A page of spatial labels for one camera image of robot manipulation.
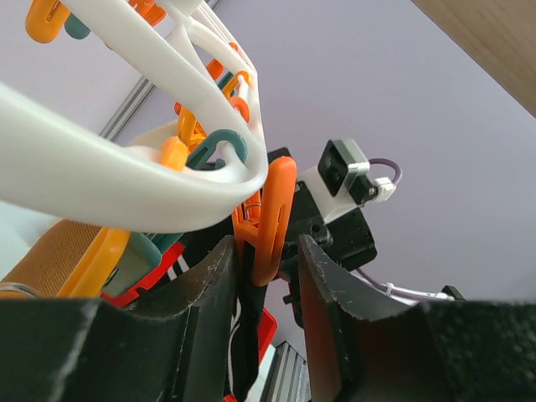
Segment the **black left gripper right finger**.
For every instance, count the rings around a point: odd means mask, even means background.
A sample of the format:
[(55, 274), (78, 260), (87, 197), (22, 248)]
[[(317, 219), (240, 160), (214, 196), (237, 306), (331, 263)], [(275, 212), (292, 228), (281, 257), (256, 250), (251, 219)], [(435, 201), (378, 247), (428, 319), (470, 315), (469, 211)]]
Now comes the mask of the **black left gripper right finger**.
[(532, 401), (535, 306), (407, 306), (300, 239), (299, 282), (315, 401)]

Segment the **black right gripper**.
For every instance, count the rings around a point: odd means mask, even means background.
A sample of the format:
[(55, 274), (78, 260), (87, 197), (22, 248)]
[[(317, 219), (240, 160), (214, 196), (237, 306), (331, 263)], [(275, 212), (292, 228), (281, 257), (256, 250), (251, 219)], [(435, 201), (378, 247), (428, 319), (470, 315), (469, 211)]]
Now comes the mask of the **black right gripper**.
[(377, 256), (374, 237), (361, 207), (326, 224), (306, 184), (296, 175), (291, 216), (276, 276), (288, 285), (289, 294), (283, 297), (283, 302), (291, 306), (298, 327), (303, 327), (298, 270), (298, 245), (302, 235), (311, 236), (332, 260), (348, 271), (369, 263)]

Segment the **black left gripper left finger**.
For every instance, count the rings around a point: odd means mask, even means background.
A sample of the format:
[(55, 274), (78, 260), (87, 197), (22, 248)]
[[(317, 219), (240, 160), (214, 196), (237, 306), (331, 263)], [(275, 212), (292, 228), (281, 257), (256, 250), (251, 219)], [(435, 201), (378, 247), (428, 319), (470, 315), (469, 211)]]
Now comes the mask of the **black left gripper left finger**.
[(235, 242), (126, 309), (101, 299), (4, 299), (4, 401), (221, 401)]

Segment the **black striped sock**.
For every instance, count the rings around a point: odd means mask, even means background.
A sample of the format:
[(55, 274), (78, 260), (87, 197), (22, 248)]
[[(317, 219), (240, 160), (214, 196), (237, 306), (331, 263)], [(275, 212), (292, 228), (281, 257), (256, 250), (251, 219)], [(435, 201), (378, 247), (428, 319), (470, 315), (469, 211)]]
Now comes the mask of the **black striped sock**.
[(166, 284), (187, 302), (172, 401), (246, 400), (260, 369), (265, 301), (265, 288), (253, 285), (251, 272), (250, 250), (220, 243)]

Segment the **brown orange sock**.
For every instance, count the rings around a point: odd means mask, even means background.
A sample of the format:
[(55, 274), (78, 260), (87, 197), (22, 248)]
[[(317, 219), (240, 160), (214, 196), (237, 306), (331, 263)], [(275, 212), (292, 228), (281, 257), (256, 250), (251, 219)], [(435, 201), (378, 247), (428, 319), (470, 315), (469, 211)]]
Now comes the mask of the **brown orange sock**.
[(60, 220), (37, 240), (1, 283), (29, 287), (38, 296), (56, 296), (100, 229)]

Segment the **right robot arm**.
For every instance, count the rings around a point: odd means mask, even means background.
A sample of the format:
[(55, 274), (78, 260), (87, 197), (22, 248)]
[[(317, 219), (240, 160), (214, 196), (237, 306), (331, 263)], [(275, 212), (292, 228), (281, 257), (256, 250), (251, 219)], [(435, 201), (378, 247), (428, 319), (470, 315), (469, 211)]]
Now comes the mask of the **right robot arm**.
[(400, 166), (386, 158), (367, 159), (353, 140), (327, 142), (318, 164), (297, 179), (278, 276), (287, 283), (283, 302), (303, 324), (298, 274), (298, 239), (310, 235), (327, 255), (347, 271), (385, 295), (412, 306), (420, 301), (460, 301), (454, 286), (438, 292), (413, 291), (377, 282), (362, 268), (378, 254), (363, 215), (367, 203), (383, 202), (402, 178)]

